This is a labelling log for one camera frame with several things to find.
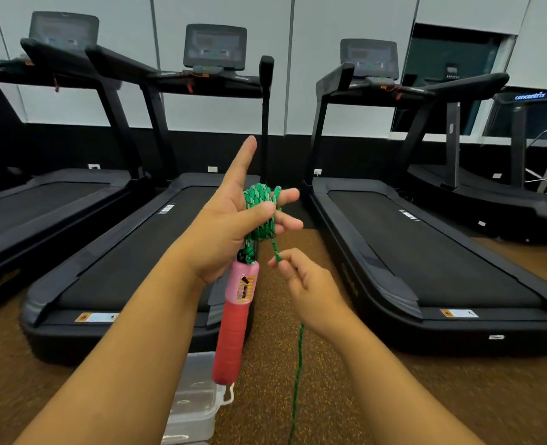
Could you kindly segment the clear plastic container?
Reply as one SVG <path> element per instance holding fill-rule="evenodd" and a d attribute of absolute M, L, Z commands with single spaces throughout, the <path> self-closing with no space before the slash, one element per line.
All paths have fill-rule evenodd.
<path fill-rule="evenodd" d="M 210 445 L 219 408 L 234 401 L 234 383 L 226 399 L 212 380 L 214 359 L 214 351 L 188 354 L 161 445 Z"/>

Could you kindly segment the person's left hand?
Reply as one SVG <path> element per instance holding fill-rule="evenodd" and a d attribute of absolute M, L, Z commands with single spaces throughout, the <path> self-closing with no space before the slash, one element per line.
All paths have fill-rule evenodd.
<path fill-rule="evenodd" d="M 206 284 L 224 273 L 249 233 L 243 232 L 243 211 L 247 209 L 243 192 L 222 194 L 218 187 L 174 244 L 175 251 L 182 253 L 188 267 Z M 278 207 L 298 200 L 298 189 L 284 189 Z"/>

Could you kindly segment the person's left forearm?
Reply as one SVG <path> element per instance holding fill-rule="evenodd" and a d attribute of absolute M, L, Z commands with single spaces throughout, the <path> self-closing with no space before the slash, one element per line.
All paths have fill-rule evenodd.
<path fill-rule="evenodd" d="M 209 272 L 174 244 L 13 445 L 161 445 Z"/>

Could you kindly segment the person's right forearm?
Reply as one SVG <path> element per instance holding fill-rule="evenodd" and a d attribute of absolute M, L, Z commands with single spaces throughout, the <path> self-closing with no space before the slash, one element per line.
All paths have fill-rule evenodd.
<path fill-rule="evenodd" d="M 486 445 L 351 310 L 315 325 L 341 356 L 377 445 Z"/>

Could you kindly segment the black curved treadmill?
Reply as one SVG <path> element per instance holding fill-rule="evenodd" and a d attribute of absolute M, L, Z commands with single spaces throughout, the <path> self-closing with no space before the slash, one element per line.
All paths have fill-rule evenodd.
<path fill-rule="evenodd" d="M 547 244 L 547 192 L 525 187 L 528 114 L 547 107 L 547 91 L 513 94 L 504 88 L 495 107 L 509 108 L 511 144 L 509 183 L 465 170 L 457 161 L 459 135 L 448 134 L 444 164 L 411 164 L 406 176 L 413 198 L 483 234 Z"/>

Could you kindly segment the dark window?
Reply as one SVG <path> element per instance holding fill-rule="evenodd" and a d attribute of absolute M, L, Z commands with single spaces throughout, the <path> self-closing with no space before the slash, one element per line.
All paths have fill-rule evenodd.
<path fill-rule="evenodd" d="M 451 79 L 464 79 L 507 71 L 515 35 L 440 27 L 415 23 L 403 73 L 406 86 L 421 87 Z M 460 133 L 479 134 L 484 127 L 491 101 L 460 102 Z M 407 133 L 415 110 L 397 109 L 391 132 Z M 426 133 L 446 133 L 447 104 L 435 103 L 427 120 Z"/>

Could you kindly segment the green jump rope pink handle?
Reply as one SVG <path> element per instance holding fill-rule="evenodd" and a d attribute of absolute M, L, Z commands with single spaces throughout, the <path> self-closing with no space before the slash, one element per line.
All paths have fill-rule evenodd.
<path fill-rule="evenodd" d="M 277 209 L 281 210 L 278 207 L 278 198 L 281 190 L 280 186 L 276 186 L 271 190 L 270 187 L 263 183 L 250 186 L 243 192 L 246 208 L 250 209 L 264 201 L 272 201 Z M 279 249 L 275 239 L 276 236 L 273 229 L 273 221 L 248 233 L 243 239 L 242 247 L 230 265 L 230 276 L 228 277 L 225 289 L 223 318 L 219 329 L 212 370 L 212 380 L 214 383 L 225 386 L 229 391 L 231 385 L 235 384 L 239 376 L 241 355 L 248 328 L 249 311 L 253 307 L 252 302 L 256 291 L 260 268 L 256 257 L 256 243 L 270 239 L 275 257 L 277 257 Z M 295 431 L 297 392 L 303 363 L 303 332 L 304 325 L 301 324 L 299 329 L 299 361 L 292 400 L 292 423 L 287 445 L 291 445 Z"/>

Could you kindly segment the person's right hand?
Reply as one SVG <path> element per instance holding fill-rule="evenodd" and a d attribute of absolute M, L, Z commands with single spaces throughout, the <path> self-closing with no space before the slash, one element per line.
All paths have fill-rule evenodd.
<path fill-rule="evenodd" d="M 303 289 L 288 288 L 300 321 L 319 337 L 332 342 L 352 315 L 332 274 L 297 248 L 281 251 L 276 258 L 291 258 L 301 274 Z"/>

